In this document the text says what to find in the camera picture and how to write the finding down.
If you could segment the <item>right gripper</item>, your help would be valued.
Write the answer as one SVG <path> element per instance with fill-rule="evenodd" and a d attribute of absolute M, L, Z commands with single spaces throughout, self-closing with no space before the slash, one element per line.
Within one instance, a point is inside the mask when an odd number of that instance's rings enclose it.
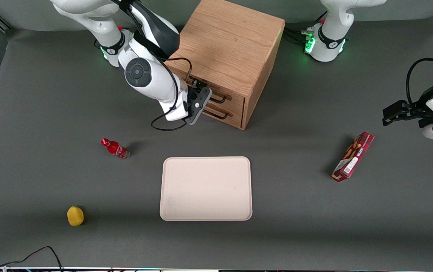
<path fill-rule="evenodd" d="M 211 96 L 212 89 L 197 79 L 192 80 L 190 87 L 185 83 L 178 84 L 178 87 L 178 95 L 174 100 L 161 102 L 167 121 L 197 122 L 202 114 L 202 96 Z"/>

